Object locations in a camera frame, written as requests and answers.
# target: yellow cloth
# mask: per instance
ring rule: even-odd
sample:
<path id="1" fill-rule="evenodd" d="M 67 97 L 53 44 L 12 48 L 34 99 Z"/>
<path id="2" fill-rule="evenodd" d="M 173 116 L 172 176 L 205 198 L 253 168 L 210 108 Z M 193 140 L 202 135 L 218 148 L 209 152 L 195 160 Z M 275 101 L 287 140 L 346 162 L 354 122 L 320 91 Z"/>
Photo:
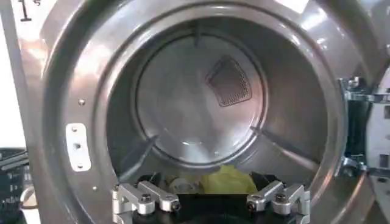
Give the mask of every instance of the yellow cloth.
<path id="1" fill-rule="evenodd" d="M 202 176 L 200 183 L 205 194 L 253 194 L 257 192 L 252 178 L 233 166 L 221 166 L 218 172 Z"/>

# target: washing machine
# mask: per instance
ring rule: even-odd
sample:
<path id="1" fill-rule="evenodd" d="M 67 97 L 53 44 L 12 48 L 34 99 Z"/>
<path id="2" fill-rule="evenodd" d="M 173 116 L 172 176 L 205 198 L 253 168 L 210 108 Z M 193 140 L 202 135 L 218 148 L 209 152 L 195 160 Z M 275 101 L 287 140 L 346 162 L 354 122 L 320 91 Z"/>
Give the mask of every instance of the washing machine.
<path id="1" fill-rule="evenodd" d="M 221 166 L 301 184 L 310 223 L 390 220 L 390 1 L 5 6 L 43 223 L 111 223 L 139 177 Z"/>

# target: metal hinge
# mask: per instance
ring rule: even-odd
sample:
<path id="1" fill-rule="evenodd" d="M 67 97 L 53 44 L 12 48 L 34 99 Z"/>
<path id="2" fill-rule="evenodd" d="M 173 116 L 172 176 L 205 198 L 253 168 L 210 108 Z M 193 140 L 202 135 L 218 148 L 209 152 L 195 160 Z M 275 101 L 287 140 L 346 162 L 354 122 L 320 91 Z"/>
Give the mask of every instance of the metal hinge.
<path id="1" fill-rule="evenodd" d="M 350 79 L 340 79 L 339 82 L 346 100 L 390 104 L 390 94 L 372 94 L 369 88 L 367 88 L 365 80 L 361 77 L 356 76 Z"/>

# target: perforated vent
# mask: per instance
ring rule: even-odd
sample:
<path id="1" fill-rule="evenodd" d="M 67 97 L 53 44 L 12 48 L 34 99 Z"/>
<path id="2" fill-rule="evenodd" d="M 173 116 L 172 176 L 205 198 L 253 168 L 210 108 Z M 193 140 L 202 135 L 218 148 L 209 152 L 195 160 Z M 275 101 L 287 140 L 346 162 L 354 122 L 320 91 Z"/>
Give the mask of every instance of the perforated vent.
<path id="1" fill-rule="evenodd" d="M 206 76 L 207 85 L 215 93 L 221 107 L 249 100 L 252 97 L 245 72 L 229 56 L 223 56 Z"/>

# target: printed number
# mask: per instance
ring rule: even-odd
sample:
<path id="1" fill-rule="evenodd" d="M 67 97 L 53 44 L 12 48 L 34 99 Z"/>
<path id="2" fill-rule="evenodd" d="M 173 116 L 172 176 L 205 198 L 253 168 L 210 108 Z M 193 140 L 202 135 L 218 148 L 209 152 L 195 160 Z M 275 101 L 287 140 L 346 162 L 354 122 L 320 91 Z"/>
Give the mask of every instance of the printed number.
<path id="1" fill-rule="evenodd" d="M 22 3 L 22 10 L 23 10 L 23 18 L 21 18 L 20 21 L 21 22 L 32 21 L 32 19 L 27 16 L 26 3 L 24 2 L 24 0 L 19 0 L 19 2 Z"/>

